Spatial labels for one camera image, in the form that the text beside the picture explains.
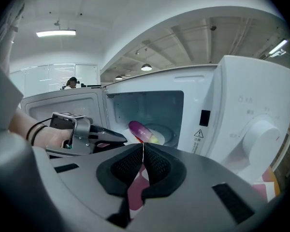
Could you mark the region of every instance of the white microwave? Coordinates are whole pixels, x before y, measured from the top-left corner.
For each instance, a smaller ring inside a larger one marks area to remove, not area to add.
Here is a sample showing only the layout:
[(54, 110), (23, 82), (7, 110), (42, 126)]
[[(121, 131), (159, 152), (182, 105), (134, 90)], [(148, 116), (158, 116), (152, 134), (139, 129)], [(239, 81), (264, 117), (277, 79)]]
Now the white microwave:
[(214, 159), (253, 183), (275, 158), (289, 126), (290, 69), (224, 56), (218, 65), (27, 97), (21, 109), (38, 121), (53, 112), (86, 115), (118, 133), (136, 120), (161, 133), (164, 145)]

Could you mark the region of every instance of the purple object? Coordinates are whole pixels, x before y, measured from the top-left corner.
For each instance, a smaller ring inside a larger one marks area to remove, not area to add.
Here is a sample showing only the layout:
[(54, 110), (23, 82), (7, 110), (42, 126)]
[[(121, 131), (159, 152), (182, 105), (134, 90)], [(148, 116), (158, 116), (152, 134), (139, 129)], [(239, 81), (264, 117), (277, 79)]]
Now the purple object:
[(144, 143), (159, 144), (158, 138), (140, 122), (131, 121), (129, 123), (129, 129), (134, 136), (142, 140)]

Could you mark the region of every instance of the bracelet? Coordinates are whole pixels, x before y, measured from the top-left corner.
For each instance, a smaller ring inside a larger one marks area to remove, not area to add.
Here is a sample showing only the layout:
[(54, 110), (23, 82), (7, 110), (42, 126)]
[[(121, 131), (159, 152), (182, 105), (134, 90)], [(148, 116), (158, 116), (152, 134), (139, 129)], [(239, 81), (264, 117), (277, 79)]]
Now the bracelet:
[(33, 128), (35, 128), (37, 125), (39, 125), (39, 123), (36, 123), (34, 124), (33, 126), (30, 127), (29, 131), (27, 132), (27, 135), (26, 135), (26, 140), (28, 141), (29, 140), (29, 135), (30, 135), (30, 132), (33, 130)]
[(50, 119), (57, 118), (57, 117), (58, 117), (58, 116), (53, 116), (53, 117), (51, 117), (51, 118), (47, 118), (47, 119), (45, 119), (45, 120), (43, 120), (43, 121), (40, 121), (40, 122), (34, 124), (33, 126), (31, 126), (31, 128), (30, 128), (29, 131), (27, 132), (26, 140), (29, 139), (29, 134), (30, 134), (30, 132), (32, 131), (32, 129), (33, 129), (35, 126), (37, 126), (37, 125), (39, 125), (39, 124), (42, 124), (43, 122), (48, 121), (48, 120), (50, 120)]
[(39, 127), (36, 131), (35, 131), (35, 133), (33, 134), (33, 136), (32, 136), (32, 139), (31, 139), (31, 145), (33, 146), (34, 145), (34, 139), (35, 139), (35, 137), (36, 137), (36, 135), (44, 128), (44, 127), (47, 127), (46, 125), (44, 125), (44, 126), (41, 126), (41, 127)]

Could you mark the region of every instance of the warning label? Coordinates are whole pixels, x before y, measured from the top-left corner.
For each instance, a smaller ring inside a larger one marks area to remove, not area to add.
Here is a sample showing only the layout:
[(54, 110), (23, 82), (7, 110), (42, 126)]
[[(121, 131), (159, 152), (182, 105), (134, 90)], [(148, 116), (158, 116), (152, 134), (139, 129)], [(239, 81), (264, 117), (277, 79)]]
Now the warning label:
[(194, 142), (193, 149), (192, 149), (193, 154), (197, 152), (198, 146), (199, 146), (199, 143)]
[(198, 130), (198, 132), (196, 134), (194, 134), (194, 136), (203, 138), (203, 133), (202, 133), (201, 129)]

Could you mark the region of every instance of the person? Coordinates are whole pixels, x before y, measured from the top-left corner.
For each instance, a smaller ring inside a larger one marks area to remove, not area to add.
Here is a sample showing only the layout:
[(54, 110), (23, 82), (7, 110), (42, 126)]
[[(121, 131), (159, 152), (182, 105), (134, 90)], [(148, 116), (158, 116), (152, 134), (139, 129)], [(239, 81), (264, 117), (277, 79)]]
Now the person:
[[(0, 67), (6, 75), (10, 73), (10, 54), (24, 10), (24, 0), (14, 0), (13, 6), (9, 8), (10, 9), (5, 11), (0, 19)], [(69, 85), (71, 85), (71, 87), (76, 86), (76, 84), (74, 85), (74, 82), (71, 81)], [(17, 108), (10, 122), (9, 131), (26, 138), (29, 129), (36, 123), (38, 123), (37, 120)], [(28, 138), (29, 142), (40, 126), (41, 125), (37, 125), (31, 130)], [(61, 147), (62, 142), (70, 138), (71, 132), (72, 130), (59, 130), (45, 127), (36, 135), (34, 146), (44, 149), (46, 149), (47, 145)]]
[(67, 81), (66, 86), (62, 87), (62, 89), (76, 88), (76, 84), (77, 84), (77, 79), (76, 77), (73, 76)]

